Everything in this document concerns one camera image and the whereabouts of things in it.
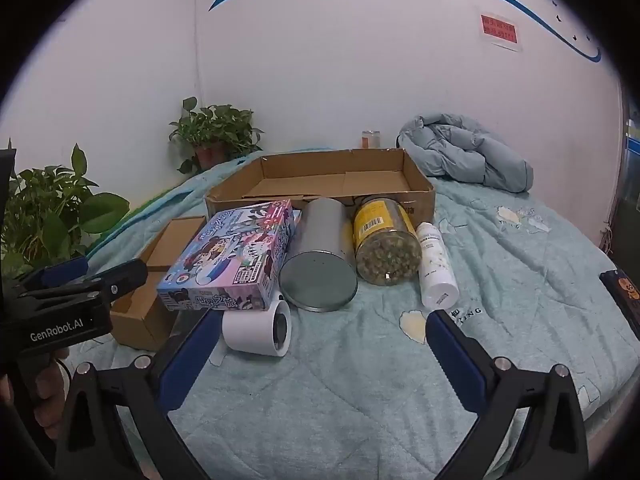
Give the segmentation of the person's left hand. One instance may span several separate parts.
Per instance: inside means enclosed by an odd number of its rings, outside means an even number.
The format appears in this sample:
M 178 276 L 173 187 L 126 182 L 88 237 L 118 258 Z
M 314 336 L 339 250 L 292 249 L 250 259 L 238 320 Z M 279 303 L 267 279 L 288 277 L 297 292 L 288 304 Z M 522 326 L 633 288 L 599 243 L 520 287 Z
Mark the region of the person's left hand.
M 38 425 L 52 440 L 58 440 L 65 405 L 65 382 L 58 366 L 70 355 L 65 347 L 26 359 L 28 393 L 35 398 L 34 417 Z

